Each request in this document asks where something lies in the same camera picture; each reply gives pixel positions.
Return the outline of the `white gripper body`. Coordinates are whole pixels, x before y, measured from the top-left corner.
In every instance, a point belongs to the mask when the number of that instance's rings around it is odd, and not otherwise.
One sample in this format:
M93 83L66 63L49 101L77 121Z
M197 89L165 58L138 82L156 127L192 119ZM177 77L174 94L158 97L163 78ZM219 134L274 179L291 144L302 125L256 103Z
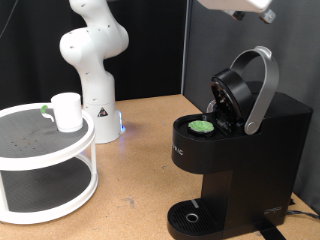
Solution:
M204 7L212 10L247 11L261 13L272 0L197 0Z

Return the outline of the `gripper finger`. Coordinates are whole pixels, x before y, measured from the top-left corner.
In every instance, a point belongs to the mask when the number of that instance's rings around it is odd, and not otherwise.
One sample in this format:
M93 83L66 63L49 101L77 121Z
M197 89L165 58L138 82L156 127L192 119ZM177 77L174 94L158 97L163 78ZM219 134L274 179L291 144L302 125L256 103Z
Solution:
M267 9L262 12L259 17L266 24L271 24L275 20L276 14L271 9Z
M235 20L242 20L245 16L243 11L227 11L227 14Z

